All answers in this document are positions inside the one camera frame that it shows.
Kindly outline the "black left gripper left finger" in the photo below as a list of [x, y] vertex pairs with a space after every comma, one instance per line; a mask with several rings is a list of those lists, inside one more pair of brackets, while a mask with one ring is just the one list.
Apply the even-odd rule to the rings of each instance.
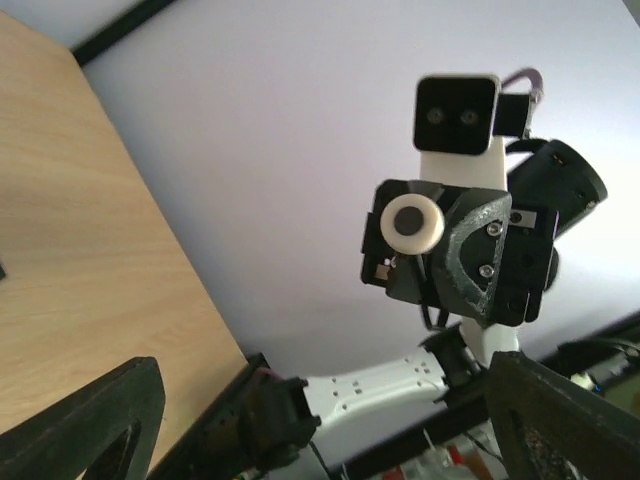
[[144, 479], [165, 406], [158, 362], [135, 357], [1, 435], [3, 479]]

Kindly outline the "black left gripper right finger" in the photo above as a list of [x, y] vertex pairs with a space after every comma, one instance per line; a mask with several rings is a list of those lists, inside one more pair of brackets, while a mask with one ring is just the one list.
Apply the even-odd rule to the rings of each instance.
[[493, 355], [485, 399], [511, 479], [639, 477], [639, 419], [522, 353]]

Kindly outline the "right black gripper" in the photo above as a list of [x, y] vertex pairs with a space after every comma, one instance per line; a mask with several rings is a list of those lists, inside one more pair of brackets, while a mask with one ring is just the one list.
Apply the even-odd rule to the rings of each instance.
[[389, 179], [367, 213], [360, 279], [482, 328], [517, 327], [539, 315], [557, 223], [507, 191]]

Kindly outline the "white chess piece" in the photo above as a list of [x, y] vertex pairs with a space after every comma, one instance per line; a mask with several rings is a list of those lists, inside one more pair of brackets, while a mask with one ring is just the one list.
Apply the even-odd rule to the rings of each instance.
[[380, 230], [391, 249], [403, 255], [429, 253], [444, 233], [444, 215], [429, 197], [403, 194], [390, 201], [380, 215]]

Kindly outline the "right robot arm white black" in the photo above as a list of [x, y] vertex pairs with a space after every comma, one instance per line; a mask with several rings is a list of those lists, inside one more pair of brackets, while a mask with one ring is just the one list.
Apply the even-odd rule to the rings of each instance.
[[607, 197], [593, 167], [558, 140], [492, 142], [480, 157], [425, 152], [415, 180], [375, 191], [361, 279], [417, 305], [431, 336], [397, 361], [260, 388], [239, 421], [261, 471], [288, 464], [316, 436], [407, 401], [455, 405], [476, 396], [518, 329], [538, 318], [559, 266], [555, 239]]

